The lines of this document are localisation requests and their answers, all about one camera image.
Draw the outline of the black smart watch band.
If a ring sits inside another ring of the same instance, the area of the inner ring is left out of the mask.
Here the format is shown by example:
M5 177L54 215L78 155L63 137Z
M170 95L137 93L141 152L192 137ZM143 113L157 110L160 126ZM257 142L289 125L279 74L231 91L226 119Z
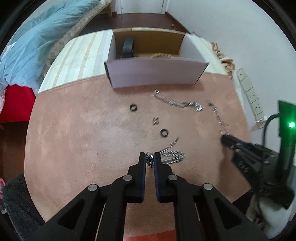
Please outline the black smart watch band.
M123 47L121 49L121 58L133 58L134 57L134 39L133 37L126 37Z

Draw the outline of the white power strip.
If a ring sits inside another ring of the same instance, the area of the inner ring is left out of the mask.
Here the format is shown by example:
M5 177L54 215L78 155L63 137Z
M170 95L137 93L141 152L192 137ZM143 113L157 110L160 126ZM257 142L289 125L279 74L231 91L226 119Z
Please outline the white power strip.
M250 80L250 78L246 75L242 68L238 69L237 72L238 80L241 84L243 92L250 104L252 113L255 118L255 124L258 129L264 127L265 122L267 121L267 117L264 114L263 107L259 101L259 97L255 91L255 88Z

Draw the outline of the small silver earrings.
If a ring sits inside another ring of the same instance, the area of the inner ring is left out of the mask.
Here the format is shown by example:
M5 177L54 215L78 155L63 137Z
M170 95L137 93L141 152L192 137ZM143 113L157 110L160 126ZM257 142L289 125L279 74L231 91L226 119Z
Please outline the small silver earrings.
M158 125L159 124L159 118L158 117L153 117L152 124L153 125Z

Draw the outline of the dark fuzzy cushion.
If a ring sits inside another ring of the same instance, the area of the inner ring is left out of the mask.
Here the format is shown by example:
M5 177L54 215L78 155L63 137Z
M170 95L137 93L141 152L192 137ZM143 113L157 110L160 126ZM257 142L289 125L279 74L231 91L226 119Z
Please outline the dark fuzzy cushion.
M16 233L21 240L28 240L45 221L31 199L24 174L7 182L1 190L4 205Z

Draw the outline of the white cardboard box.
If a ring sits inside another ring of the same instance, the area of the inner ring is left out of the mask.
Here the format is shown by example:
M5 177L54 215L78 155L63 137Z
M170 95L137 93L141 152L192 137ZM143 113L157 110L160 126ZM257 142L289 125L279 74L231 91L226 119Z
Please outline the white cardboard box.
M134 39L134 57L121 58L126 37ZM159 28L112 30L106 75L114 89L147 85L195 85L207 63L191 34Z

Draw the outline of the striped table cloth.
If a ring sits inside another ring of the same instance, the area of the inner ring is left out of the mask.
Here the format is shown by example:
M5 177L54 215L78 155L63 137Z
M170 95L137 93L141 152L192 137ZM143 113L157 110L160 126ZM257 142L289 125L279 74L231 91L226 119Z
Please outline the striped table cloth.
M82 35L68 42L46 73L40 92L82 79L107 76L104 63L112 30Z

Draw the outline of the red bed sheet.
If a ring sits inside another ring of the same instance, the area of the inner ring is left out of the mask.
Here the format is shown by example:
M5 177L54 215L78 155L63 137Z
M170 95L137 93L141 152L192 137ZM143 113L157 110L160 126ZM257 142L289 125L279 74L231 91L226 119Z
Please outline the red bed sheet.
M30 120L36 96L29 87L8 86L5 92L4 106L1 111L1 123Z

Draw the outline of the checkered mattress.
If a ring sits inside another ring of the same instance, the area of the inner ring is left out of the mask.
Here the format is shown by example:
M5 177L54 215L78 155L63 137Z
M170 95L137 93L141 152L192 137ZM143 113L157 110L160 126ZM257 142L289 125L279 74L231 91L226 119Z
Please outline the checkered mattress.
M82 17L69 29L67 32L54 43L51 48L45 66L42 70L41 78L46 76L49 68L53 64L56 57L65 47L65 45L77 37L81 31L86 27L86 25L93 20L100 13L111 13L111 0L109 1L99 1L94 7L92 7L89 11L85 12Z

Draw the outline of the blue duvet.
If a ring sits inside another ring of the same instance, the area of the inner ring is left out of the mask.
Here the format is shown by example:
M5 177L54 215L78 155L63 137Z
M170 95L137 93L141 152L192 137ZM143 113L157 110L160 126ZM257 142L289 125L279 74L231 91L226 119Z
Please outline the blue duvet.
M62 1L26 22L1 58L1 92L9 85L38 89L52 46L99 1Z

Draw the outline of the white door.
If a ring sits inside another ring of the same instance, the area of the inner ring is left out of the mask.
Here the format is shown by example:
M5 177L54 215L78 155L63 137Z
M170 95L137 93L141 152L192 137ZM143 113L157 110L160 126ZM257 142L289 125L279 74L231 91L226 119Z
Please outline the white door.
M115 0L112 1L112 9L118 14L164 14L169 3L168 0Z

